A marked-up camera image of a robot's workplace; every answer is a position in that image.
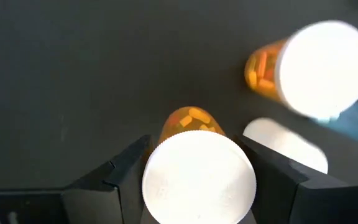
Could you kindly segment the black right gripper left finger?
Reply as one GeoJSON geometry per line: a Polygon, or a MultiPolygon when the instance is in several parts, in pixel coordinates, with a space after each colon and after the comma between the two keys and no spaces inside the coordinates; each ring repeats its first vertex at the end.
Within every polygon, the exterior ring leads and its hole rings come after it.
{"type": "Polygon", "coordinates": [[[144,135],[95,170],[74,181],[62,194],[70,223],[140,223],[145,156],[152,147],[144,135]]]}

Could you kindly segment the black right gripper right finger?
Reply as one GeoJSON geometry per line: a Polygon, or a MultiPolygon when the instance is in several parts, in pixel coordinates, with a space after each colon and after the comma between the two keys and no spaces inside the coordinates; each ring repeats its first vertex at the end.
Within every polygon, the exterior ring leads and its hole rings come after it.
{"type": "Polygon", "coordinates": [[[254,168],[257,190],[252,213],[256,223],[288,223],[298,184],[307,177],[294,169],[288,157],[245,136],[235,136],[254,168]]]}

